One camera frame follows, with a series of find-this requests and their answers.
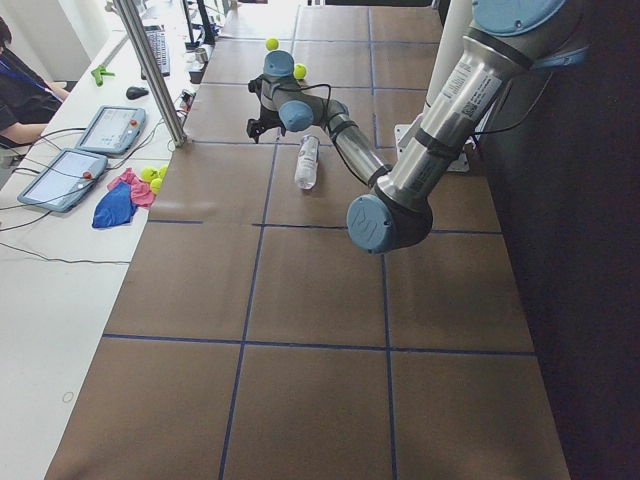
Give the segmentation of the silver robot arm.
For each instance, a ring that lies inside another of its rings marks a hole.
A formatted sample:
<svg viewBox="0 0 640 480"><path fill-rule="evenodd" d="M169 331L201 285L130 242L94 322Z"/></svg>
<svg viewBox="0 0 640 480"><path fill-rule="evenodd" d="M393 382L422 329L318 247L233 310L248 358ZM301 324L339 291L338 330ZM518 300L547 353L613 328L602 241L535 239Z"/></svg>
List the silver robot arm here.
<svg viewBox="0 0 640 480"><path fill-rule="evenodd" d="M290 53L269 52L262 74L248 84L260 102L259 117L247 123L250 138L272 128L299 132L318 126L369 187L350 204L346 218L352 242L369 253L427 237L433 222L429 194L509 81L533 68L578 63L586 55L588 1L473 1L469 12L461 55L394 165L375 153L344 104L303 91Z"/></svg>

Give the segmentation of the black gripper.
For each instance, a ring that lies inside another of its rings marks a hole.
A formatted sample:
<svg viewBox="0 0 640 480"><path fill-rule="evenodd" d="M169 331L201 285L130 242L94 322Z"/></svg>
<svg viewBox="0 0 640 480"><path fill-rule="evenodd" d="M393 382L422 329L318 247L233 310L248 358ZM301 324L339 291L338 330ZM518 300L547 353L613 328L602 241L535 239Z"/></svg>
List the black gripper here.
<svg viewBox="0 0 640 480"><path fill-rule="evenodd" d="M250 118L247 121L246 132L256 144L259 143L263 133L271 129L282 129L283 123L277 110L271 110L265 106L260 107L258 119Z"/></svg>

